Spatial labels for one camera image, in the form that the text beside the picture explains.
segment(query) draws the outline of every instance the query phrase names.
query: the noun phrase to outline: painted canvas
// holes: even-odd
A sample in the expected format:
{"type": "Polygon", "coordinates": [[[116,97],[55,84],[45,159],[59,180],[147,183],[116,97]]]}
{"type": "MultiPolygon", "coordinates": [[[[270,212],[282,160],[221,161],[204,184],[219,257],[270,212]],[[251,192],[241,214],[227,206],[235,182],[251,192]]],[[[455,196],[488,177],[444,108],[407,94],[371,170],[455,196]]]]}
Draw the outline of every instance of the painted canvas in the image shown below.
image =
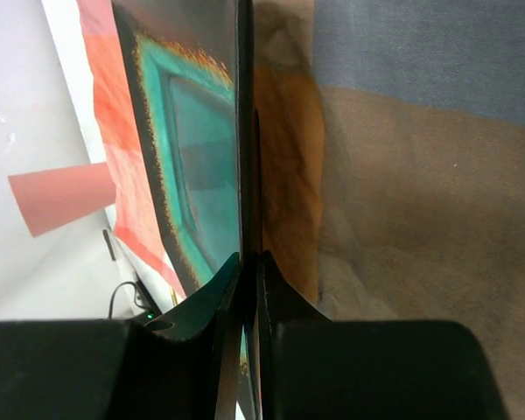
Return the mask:
{"type": "Polygon", "coordinates": [[[242,247],[236,1],[119,0],[113,10],[157,224],[191,296],[242,247]]]}

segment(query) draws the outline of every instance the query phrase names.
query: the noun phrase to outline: brown fabric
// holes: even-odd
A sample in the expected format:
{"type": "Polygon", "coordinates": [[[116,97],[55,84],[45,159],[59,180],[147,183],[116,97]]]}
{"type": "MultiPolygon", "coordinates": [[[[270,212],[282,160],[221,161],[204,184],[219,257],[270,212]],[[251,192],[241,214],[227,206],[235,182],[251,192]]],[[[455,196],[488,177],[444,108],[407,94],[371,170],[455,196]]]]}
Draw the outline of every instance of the brown fabric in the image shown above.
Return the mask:
{"type": "Polygon", "coordinates": [[[310,76],[312,16],[305,0],[255,0],[264,246],[285,278],[316,304],[325,128],[310,76]]]}
{"type": "Polygon", "coordinates": [[[463,323],[525,418],[525,129],[322,92],[325,311],[463,323]]]}
{"type": "Polygon", "coordinates": [[[259,66],[263,245],[310,302],[319,296],[317,245],[325,128],[319,90],[308,77],[259,66]]]}

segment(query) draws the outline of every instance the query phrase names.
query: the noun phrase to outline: pink paper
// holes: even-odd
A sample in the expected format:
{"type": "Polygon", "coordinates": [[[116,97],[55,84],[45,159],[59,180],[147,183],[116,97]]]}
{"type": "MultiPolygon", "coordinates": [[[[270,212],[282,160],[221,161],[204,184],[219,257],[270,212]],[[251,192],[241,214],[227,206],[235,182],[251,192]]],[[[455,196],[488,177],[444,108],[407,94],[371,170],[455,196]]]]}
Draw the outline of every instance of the pink paper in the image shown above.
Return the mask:
{"type": "Polygon", "coordinates": [[[11,175],[8,180],[33,237],[115,203],[115,184],[105,163],[11,175]]]}

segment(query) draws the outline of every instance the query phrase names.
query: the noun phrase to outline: black cable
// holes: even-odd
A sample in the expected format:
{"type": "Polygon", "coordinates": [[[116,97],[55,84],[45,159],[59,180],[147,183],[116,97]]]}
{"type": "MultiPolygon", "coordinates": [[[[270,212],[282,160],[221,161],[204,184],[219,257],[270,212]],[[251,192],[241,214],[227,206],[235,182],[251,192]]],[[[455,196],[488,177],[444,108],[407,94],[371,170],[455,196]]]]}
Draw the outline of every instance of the black cable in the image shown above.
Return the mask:
{"type": "Polygon", "coordinates": [[[138,290],[137,285],[134,282],[124,282],[124,283],[121,283],[118,286],[116,286],[115,289],[113,290],[113,294],[111,295],[111,301],[108,304],[108,315],[107,315],[108,319],[112,319],[113,318],[113,306],[115,305],[116,293],[123,286],[132,286],[134,288],[134,305],[136,305],[140,309],[144,309],[145,311],[150,311],[151,310],[149,307],[138,303],[137,298],[138,298],[139,290],[138,290]]]}

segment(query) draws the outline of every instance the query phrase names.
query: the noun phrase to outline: beige fabric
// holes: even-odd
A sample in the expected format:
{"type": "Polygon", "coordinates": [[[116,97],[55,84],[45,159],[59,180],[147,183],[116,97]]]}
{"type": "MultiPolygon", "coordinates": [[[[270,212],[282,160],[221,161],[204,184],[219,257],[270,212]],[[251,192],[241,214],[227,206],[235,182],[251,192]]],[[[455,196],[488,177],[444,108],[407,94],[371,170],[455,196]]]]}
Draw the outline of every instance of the beige fabric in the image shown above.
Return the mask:
{"type": "Polygon", "coordinates": [[[313,1],[255,0],[255,59],[309,73],[313,1]]]}
{"type": "Polygon", "coordinates": [[[463,323],[525,418],[525,129],[322,91],[325,311],[463,323]]]}

